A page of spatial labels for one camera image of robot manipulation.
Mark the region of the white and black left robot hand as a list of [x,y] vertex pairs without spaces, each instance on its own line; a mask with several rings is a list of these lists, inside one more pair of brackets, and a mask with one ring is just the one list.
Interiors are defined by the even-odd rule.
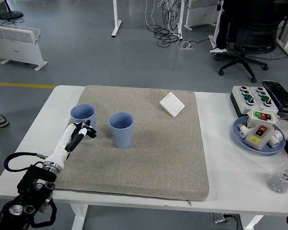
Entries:
[[85,136],[96,137],[96,130],[90,126],[91,121],[72,123],[62,134],[54,152],[46,157],[43,169],[59,174],[65,166],[69,154],[78,146]]

